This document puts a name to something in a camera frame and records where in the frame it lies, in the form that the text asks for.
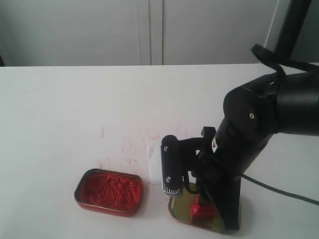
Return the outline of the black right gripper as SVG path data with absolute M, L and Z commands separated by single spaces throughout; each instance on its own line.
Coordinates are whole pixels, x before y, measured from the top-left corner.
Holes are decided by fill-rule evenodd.
M 200 205 L 214 205 L 221 232 L 240 230 L 241 184 L 236 182 L 272 136 L 269 119 L 224 119 L 217 130 L 207 128 L 202 137 L 182 140 L 183 185 L 194 173 Z

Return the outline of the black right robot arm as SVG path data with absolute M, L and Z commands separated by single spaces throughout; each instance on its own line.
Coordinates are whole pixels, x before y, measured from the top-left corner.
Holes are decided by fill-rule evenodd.
M 192 221 L 219 217 L 225 231 L 240 228 L 240 188 L 244 172 L 277 133 L 318 135 L 319 74 L 264 75 L 230 91 L 219 128 L 201 137 L 162 140 L 164 178 L 178 192 L 197 196 Z

